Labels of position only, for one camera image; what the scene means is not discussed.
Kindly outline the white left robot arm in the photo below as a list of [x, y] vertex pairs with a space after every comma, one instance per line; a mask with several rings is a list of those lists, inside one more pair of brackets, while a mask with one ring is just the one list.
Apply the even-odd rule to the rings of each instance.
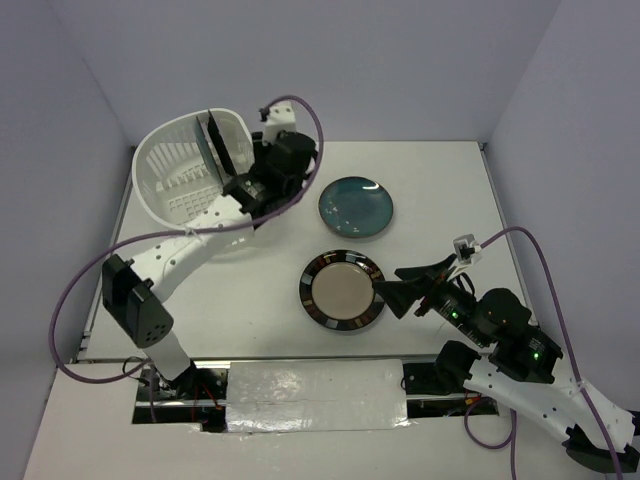
[[214, 255], [252, 237], [266, 221], [297, 202], [317, 172], [323, 143], [292, 132], [254, 142], [249, 171], [222, 192], [183, 231], [129, 260], [114, 254], [101, 268], [102, 302], [122, 331], [152, 361], [160, 386], [173, 398], [195, 389], [197, 368], [173, 331], [165, 302]]

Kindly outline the beige plate with dark rim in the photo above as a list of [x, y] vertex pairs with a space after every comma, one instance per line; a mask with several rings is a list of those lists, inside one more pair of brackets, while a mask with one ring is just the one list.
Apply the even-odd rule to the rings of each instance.
[[321, 327], [356, 333], [374, 325], [385, 301], [374, 284], [385, 279], [380, 267], [353, 250], [320, 254], [303, 270], [298, 295], [306, 314]]

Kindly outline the teal plate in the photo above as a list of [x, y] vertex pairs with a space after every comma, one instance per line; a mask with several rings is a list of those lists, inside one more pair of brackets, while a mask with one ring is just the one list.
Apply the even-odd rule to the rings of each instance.
[[200, 118], [198, 116], [196, 116], [194, 120], [194, 134], [195, 134], [200, 155], [203, 159], [203, 162], [207, 171], [215, 181], [221, 184], [222, 177], [218, 171], [215, 158], [209, 146], [208, 140], [206, 139]]

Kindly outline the black plate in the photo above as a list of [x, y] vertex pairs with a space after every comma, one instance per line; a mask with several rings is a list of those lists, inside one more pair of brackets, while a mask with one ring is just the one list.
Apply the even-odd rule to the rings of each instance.
[[208, 111], [207, 132], [217, 158], [222, 183], [238, 175], [239, 153], [236, 118], [228, 112]]

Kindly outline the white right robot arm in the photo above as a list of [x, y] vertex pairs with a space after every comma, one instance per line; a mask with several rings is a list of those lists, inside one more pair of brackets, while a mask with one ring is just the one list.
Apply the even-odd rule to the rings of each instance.
[[444, 344], [426, 373], [411, 368], [408, 391], [488, 396], [546, 430], [568, 456], [599, 473], [635, 473], [639, 414], [622, 409], [578, 380], [566, 350], [530, 322], [531, 312], [510, 290], [481, 298], [465, 288], [456, 257], [422, 267], [399, 268], [396, 280], [375, 283], [393, 314], [436, 313], [466, 337]]

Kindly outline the blue glazed ceramic plate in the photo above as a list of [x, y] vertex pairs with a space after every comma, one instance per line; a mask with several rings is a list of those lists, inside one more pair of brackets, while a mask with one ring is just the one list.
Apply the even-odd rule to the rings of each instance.
[[394, 204], [380, 183], [361, 176], [347, 176], [324, 188], [318, 199], [318, 212], [332, 233], [365, 239], [382, 233], [390, 225]]

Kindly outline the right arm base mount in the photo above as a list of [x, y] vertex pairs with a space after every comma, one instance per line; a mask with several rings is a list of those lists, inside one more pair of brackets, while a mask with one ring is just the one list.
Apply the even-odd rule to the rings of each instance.
[[461, 417], [483, 397], [463, 387], [441, 384], [433, 362], [404, 363], [400, 386], [406, 395], [407, 416], [411, 420]]

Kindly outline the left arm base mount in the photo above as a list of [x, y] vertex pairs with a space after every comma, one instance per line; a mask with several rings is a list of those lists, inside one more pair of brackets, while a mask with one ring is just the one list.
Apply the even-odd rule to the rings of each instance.
[[194, 424], [204, 432], [227, 430], [226, 399], [229, 368], [197, 365], [195, 378], [172, 387], [149, 366], [130, 375], [137, 383], [131, 423]]

